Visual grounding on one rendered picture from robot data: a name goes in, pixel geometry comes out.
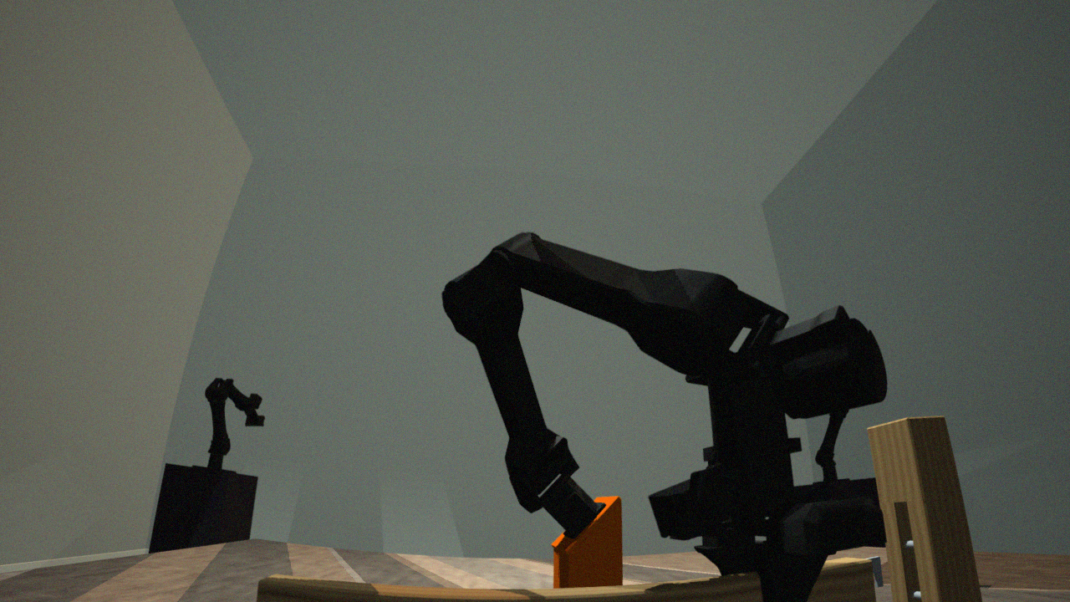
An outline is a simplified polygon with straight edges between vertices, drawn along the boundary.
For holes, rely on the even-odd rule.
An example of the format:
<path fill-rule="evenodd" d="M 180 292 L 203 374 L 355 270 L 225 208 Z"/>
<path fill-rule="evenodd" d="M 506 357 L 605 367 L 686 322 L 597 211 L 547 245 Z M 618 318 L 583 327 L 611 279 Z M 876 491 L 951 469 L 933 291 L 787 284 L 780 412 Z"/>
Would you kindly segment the wooden post with slot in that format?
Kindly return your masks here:
<path fill-rule="evenodd" d="M 893 602 L 982 602 L 944 416 L 867 428 Z"/>

